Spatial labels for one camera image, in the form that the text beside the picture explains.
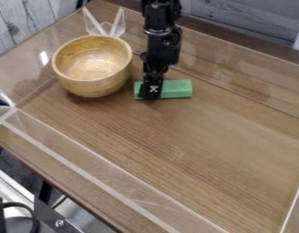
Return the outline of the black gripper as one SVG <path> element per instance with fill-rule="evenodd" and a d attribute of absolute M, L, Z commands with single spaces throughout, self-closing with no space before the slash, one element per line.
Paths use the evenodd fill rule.
<path fill-rule="evenodd" d="M 142 32 L 146 35 L 146 51 L 141 54 L 146 72 L 138 98 L 156 100 L 162 89 L 161 75 L 178 62 L 182 30 L 174 24 L 181 16 L 180 0 L 141 0 Z"/>

